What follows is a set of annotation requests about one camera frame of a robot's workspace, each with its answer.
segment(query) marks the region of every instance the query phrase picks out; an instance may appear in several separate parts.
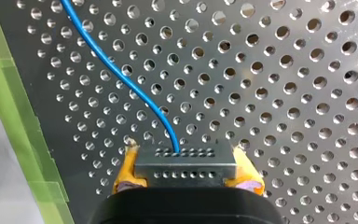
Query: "hole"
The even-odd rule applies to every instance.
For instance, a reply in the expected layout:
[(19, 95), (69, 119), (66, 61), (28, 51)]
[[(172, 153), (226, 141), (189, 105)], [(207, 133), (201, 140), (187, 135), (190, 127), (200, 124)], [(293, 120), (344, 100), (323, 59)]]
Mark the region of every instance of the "hole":
[(235, 137), (235, 133), (232, 131), (226, 132), (226, 139), (232, 139)]
[(226, 68), (225, 73), (224, 73), (225, 79), (230, 80), (230, 79), (234, 78), (235, 75), (236, 75), (236, 71), (234, 68)]
[(172, 21), (179, 20), (179, 12), (177, 12), (176, 10), (172, 10), (171, 13), (170, 13), (170, 19)]
[(177, 89), (177, 90), (181, 90), (185, 87), (186, 83), (183, 79), (178, 78), (174, 81), (173, 86)]
[(314, 49), (310, 53), (310, 59), (315, 63), (319, 62), (323, 57), (324, 57), (324, 51), (322, 49)]
[(186, 74), (190, 74), (191, 71), (193, 71), (193, 67), (191, 65), (185, 65), (183, 71), (186, 73)]
[(245, 3), (241, 7), (241, 15), (244, 18), (250, 18), (255, 14), (255, 7), (250, 3)]
[(327, 139), (331, 136), (332, 132), (329, 128), (322, 128), (319, 130), (319, 137), (322, 139)]
[(290, 55), (284, 55), (281, 57), (281, 67), (282, 68), (288, 68), (292, 66), (293, 64), (293, 58)]
[(188, 124), (186, 126), (186, 132), (188, 135), (193, 135), (197, 131), (197, 126), (194, 124)]
[(218, 64), (219, 64), (219, 62), (216, 59), (211, 59), (208, 62), (209, 67), (212, 69), (216, 68)]
[(322, 161), (331, 161), (332, 159), (334, 159), (334, 153), (331, 151), (325, 151), (324, 153), (322, 153), (321, 158), (322, 158)]
[(281, 99), (276, 99), (272, 102), (272, 106), (276, 109), (280, 108), (281, 106), (283, 106), (283, 100)]
[(123, 51), (125, 48), (124, 42), (120, 39), (117, 39), (113, 42), (113, 49), (115, 51)]
[(32, 25), (28, 25), (27, 32), (30, 35), (34, 35), (34, 34), (36, 34), (36, 28), (34, 26), (32, 26)]
[(183, 113), (187, 113), (188, 111), (190, 111), (192, 108), (192, 105), (189, 102), (183, 102), (180, 104), (180, 110)]
[(276, 143), (277, 139), (272, 135), (267, 135), (264, 138), (264, 145), (271, 147)]
[(174, 66), (179, 63), (179, 56), (174, 53), (169, 54), (167, 62), (169, 65)]
[(156, 67), (156, 64), (153, 60), (147, 59), (144, 62), (144, 69), (148, 72), (153, 71)]
[(342, 90), (341, 89), (334, 89), (334, 90), (331, 91), (331, 98), (333, 98), (333, 99), (337, 99), (341, 95), (342, 95)]
[(162, 87), (158, 83), (155, 83), (152, 85), (151, 91), (155, 95), (160, 95), (162, 92)]
[(204, 56), (204, 50), (200, 47), (196, 47), (193, 49), (192, 56), (195, 60), (198, 60)]
[(346, 107), (349, 110), (356, 109), (358, 107), (358, 99), (356, 99), (356, 98), (349, 99), (346, 103)]
[(261, 62), (252, 63), (251, 71), (254, 74), (259, 74), (263, 71), (263, 64)]
[(89, 20), (84, 20), (82, 22), (82, 26), (83, 26), (83, 29), (89, 33), (91, 33), (92, 30), (94, 29), (94, 24), (92, 23), (92, 21), (89, 21)]
[(232, 24), (229, 31), (231, 32), (232, 35), (237, 35), (241, 32), (241, 26), (237, 23)]
[(92, 15), (97, 15), (100, 12), (100, 9), (94, 4), (89, 5), (89, 13)]
[(351, 173), (351, 179), (352, 179), (352, 180), (358, 180), (358, 170), (354, 170), (354, 171)]
[(99, 104), (99, 102), (98, 102), (98, 99), (97, 99), (97, 98), (95, 98), (95, 97), (90, 97), (90, 98), (89, 98), (89, 106), (91, 106), (91, 107), (97, 107), (98, 104)]
[(328, 33), (324, 39), (327, 43), (333, 43), (335, 40), (337, 40), (337, 38), (338, 38), (337, 32), (333, 31)]
[(129, 35), (131, 32), (131, 28), (129, 25), (123, 24), (121, 25), (120, 31), (123, 35)]
[(145, 46), (147, 44), (147, 35), (140, 33), (135, 37), (135, 41), (139, 46)]
[(112, 1), (112, 5), (113, 5), (114, 7), (121, 7), (122, 2), (121, 2), (121, 0), (113, 0), (113, 1)]
[(169, 74), (168, 74), (168, 72), (167, 71), (161, 71), (160, 73), (159, 73), (159, 77), (161, 77), (161, 79), (167, 79), (168, 78), (168, 76), (169, 76)]
[(308, 128), (308, 129), (313, 127), (314, 125), (315, 125), (315, 120), (313, 120), (313, 119), (306, 119), (304, 121), (304, 127)]
[(100, 38), (102, 41), (105, 41), (107, 39), (107, 33), (105, 31), (101, 31), (98, 33), (98, 38)]
[(141, 15), (141, 11), (139, 10), (139, 8), (137, 6), (130, 6), (127, 9), (127, 15), (131, 19), (137, 19)]
[(202, 73), (199, 75), (199, 84), (201, 85), (207, 84), (210, 80), (211, 78), (208, 76), (208, 74)]
[(202, 39), (205, 41), (205, 42), (209, 42), (213, 39), (213, 33), (210, 32), (210, 31), (207, 31), (205, 32), (203, 35), (202, 35)]
[(162, 11), (165, 8), (165, 1), (164, 0), (153, 0), (152, 8), (155, 11)]
[(103, 21), (106, 25), (113, 26), (116, 24), (116, 17), (113, 13), (108, 12), (103, 16)]
[(301, 132), (294, 132), (294, 133), (292, 133), (291, 139), (292, 139), (292, 142), (298, 143), (304, 139), (304, 135)]
[(279, 81), (279, 78), (280, 78), (280, 76), (278, 74), (271, 74), (268, 77), (268, 81), (269, 81), (269, 83), (273, 84), (273, 83), (276, 83), (277, 81)]
[(72, 0), (72, 2), (75, 4), (75, 6), (77, 7), (81, 7), (84, 4), (84, 0)]
[(316, 77), (313, 80), (313, 87), (317, 90), (322, 89), (327, 85), (327, 79), (325, 77)]
[(340, 61), (333, 61), (328, 65), (328, 70), (330, 70), (330, 72), (336, 72), (340, 66), (341, 66)]
[(344, 81), (347, 84), (352, 84), (353, 82), (355, 82), (358, 78), (358, 73), (355, 71), (349, 71), (347, 73), (345, 73), (344, 75)]
[(226, 15), (222, 11), (216, 11), (212, 15), (212, 22), (214, 25), (221, 25), (226, 21)]
[(255, 97), (259, 100), (265, 99), (269, 95), (267, 89), (260, 87), (255, 91)]
[(241, 96), (237, 93), (231, 93), (228, 100), (232, 105), (235, 105), (241, 100)]
[(235, 125), (237, 128), (242, 127), (244, 124), (245, 124), (245, 118), (243, 118), (243, 117), (236, 117), (236, 118), (234, 119), (234, 125)]
[(261, 27), (268, 27), (271, 24), (271, 17), (269, 16), (265, 16), (263, 18), (261, 18), (260, 22), (259, 22)]
[(90, 78), (86, 75), (81, 75), (79, 81), (83, 86), (88, 86), (91, 83)]
[(218, 49), (221, 53), (226, 53), (231, 49), (231, 44), (226, 40), (220, 41)]
[(275, 53), (275, 47), (273, 46), (268, 46), (264, 49), (264, 54), (267, 56), (271, 56)]
[(132, 75), (132, 67), (130, 65), (128, 65), (128, 64), (124, 64), (123, 67), (121, 68), (121, 71), (127, 77)]
[(312, 19), (307, 24), (307, 30), (310, 33), (315, 33), (315, 32), (317, 32), (318, 30), (321, 29), (321, 26), (322, 26), (322, 22), (320, 20)]
[(225, 117), (227, 117), (228, 115), (229, 115), (229, 110), (228, 110), (228, 109), (223, 108), (223, 109), (220, 110), (220, 116), (221, 116), (221, 117), (225, 118)]
[(354, 20), (354, 12), (353, 11), (344, 11), (339, 16), (339, 22), (341, 22), (342, 25), (348, 25)]
[(292, 18), (292, 20), (294, 20), (294, 21), (300, 19), (301, 16), (302, 16), (302, 10), (301, 10), (301, 8), (295, 8), (295, 9), (290, 13), (290, 18)]
[(356, 51), (356, 49), (357, 49), (356, 43), (352, 41), (348, 41), (344, 45), (342, 45), (341, 51), (345, 55), (351, 55)]
[(295, 164), (301, 165), (307, 161), (307, 157), (302, 154), (298, 154), (294, 157), (294, 160), (295, 160)]
[(199, 23), (194, 19), (189, 19), (185, 23), (185, 28), (188, 33), (194, 33), (199, 29)]
[(213, 120), (211, 121), (211, 123), (209, 123), (209, 129), (211, 129), (211, 131), (213, 132), (219, 130), (219, 127), (220, 127), (220, 122), (217, 120)]
[(309, 68), (302, 67), (298, 70), (297, 75), (299, 77), (306, 77), (310, 73)]
[(175, 95), (168, 94), (167, 95), (167, 101), (168, 101), (168, 103), (173, 103), (175, 101)]
[(185, 48), (187, 46), (187, 40), (183, 38), (179, 38), (176, 45), (179, 49)]
[(302, 205), (309, 205), (311, 202), (312, 202), (312, 199), (309, 197), (309, 196), (302, 196), (300, 198), (300, 202)]
[(271, 0), (271, 7), (275, 10), (280, 10), (286, 4), (286, 0)]
[(322, 5), (321, 10), (323, 12), (329, 12), (333, 10), (335, 6), (336, 6), (336, 2), (334, 0), (329, 0)]
[(317, 173), (317, 172), (319, 172), (321, 170), (321, 167), (320, 166), (318, 166), (318, 165), (312, 165), (312, 166), (310, 166), (310, 172), (311, 173)]
[(262, 123), (269, 123), (272, 121), (272, 115), (268, 112), (264, 112), (260, 115), (260, 122)]
[(310, 101), (312, 101), (312, 95), (310, 94), (303, 94), (301, 96), (301, 103), (303, 103), (304, 105), (309, 103)]
[(151, 17), (146, 18), (146, 20), (145, 20), (145, 26), (146, 26), (147, 28), (151, 28), (151, 27), (153, 27), (154, 25), (155, 25), (155, 21), (154, 21), (153, 18), (151, 18)]
[(49, 45), (51, 44), (53, 39), (51, 38), (51, 35), (44, 33), (41, 35), (40, 40), (42, 41), (43, 44)]
[(72, 36), (72, 30), (67, 26), (63, 26), (61, 28), (61, 35), (63, 38), (69, 39)]
[(247, 89), (247, 88), (249, 88), (250, 86), (252, 85), (252, 82), (251, 82), (251, 80), (250, 79), (244, 79), (242, 82), (241, 82), (241, 87), (243, 88), (243, 89)]
[(171, 39), (172, 37), (172, 29), (168, 26), (163, 26), (161, 30), (159, 31), (159, 35), (163, 39)]
[(358, 123), (352, 123), (348, 126), (348, 134), (356, 135), (358, 134)]
[(284, 131), (286, 131), (286, 129), (287, 129), (287, 125), (284, 124), (284, 123), (279, 123), (277, 125), (277, 131), (280, 132), (280, 133), (283, 133)]
[(162, 47), (160, 45), (153, 46), (153, 53), (160, 54), (162, 52)]
[(289, 119), (297, 119), (300, 116), (300, 110), (293, 107), (287, 111), (287, 117)]
[(25, 5), (25, 1), (24, 0), (17, 0), (17, 7), (19, 9), (25, 9), (26, 5)]
[(42, 11), (37, 8), (37, 7), (33, 7), (31, 9), (31, 17), (34, 19), (34, 20), (37, 20), (39, 21), (40, 19), (42, 19)]
[(258, 134), (260, 134), (260, 129), (253, 127), (253, 128), (251, 128), (249, 133), (253, 136), (258, 135)]
[(316, 106), (316, 113), (319, 115), (324, 115), (330, 110), (330, 105), (326, 103), (321, 103)]
[(287, 26), (281, 26), (280, 28), (278, 28), (275, 35), (277, 36), (278, 39), (284, 40), (287, 36), (289, 36), (289, 34), (290, 34), (289, 28), (287, 28)]
[(294, 82), (288, 82), (286, 85), (284, 85), (283, 91), (284, 93), (290, 95), (295, 93), (297, 90), (297, 85)]
[(204, 106), (207, 109), (210, 109), (210, 108), (214, 107), (214, 104), (215, 104), (214, 98), (211, 98), (211, 97), (206, 98), (205, 101), (204, 101)]
[(258, 44), (258, 35), (252, 34), (248, 35), (246, 37), (246, 44), (249, 45), (249, 47), (253, 47)]
[(205, 3), (203, 3), (203, 2), (197, 3), (196, 10), (197, 10), (198, 13), (204, 13), (207, 8), (208, 8), (208, 7), (206, 6)]
[(242, 52), (238, 53), (236, 56), (235, 56), (235, 60), (237, 61), (237, 63), (243, 63), (245, 62), (245, 58), (246, 58), (246, 55)]

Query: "black object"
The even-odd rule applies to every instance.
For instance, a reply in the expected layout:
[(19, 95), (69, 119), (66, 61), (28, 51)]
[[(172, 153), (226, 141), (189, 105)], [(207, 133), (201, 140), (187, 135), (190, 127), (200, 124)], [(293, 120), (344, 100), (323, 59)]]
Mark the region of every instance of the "black object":
[(233, 188), (128, 189), (100, 205), (90, 224), (282, 224), (263, 197)]

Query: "blue wire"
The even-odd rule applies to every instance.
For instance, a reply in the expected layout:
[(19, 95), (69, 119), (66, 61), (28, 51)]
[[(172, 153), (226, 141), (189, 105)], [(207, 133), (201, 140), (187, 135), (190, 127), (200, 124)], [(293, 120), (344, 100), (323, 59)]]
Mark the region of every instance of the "blue wire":
[(157, 115), (157, 117), (161, 120), (164, 127), (167, 129), (168, 134), (170, 135), (173, 150), (175, 152), (180, 152), (179, 142), (176, 137), (176, 133), (173, 130), (172, 125), (167, 120), (165, 115), (159, 110), (156, 103), (146, 95), (144, 91), (142, 91), (135, 83), (133, 83), (128, 77), (124, 76), (121, 73), (121, 70), (112, 63), (107, 55), (103, 52), (103, 50), (98, 46), (98, 44), (92, 39), (87, 31), (83, 29), (82, 22), (78, 18), (74, 8), (71, 5), (70, 0), (61, 0), (63, 8), (65, 9), (66, 13), (68, 14), (69, 18), (72, 21), (72, 24), (75, 26), (77, 31), (83, 37), (83, 39), (87, 42), (89, 47), (95, 52), (98, 58), (108, 67), (124, 84), (126, 84), (131, 90), (133, 90), (145, 103), (149, 105), (152, 111)]

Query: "green plastic edge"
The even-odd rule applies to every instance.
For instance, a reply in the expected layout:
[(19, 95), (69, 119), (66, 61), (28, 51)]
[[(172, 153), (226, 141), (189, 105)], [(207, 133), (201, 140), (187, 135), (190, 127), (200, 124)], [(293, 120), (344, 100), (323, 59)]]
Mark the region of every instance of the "green plastic edge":
[(0, 26), (0, 118), (46, 224), (73, 224), (68, 196)]

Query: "perforated metal sheet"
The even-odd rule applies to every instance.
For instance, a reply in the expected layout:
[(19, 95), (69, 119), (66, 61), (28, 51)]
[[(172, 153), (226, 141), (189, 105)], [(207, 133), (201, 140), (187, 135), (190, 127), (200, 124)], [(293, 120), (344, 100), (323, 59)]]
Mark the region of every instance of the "perforated metal sheet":
[[(181, 139), (240, 144), (286, 223), (358, 223), (358, 0), (73, 0), (85, 28)], [(169, 140), (54, 0), (0, 21), (78, 223), (128, 136)]]

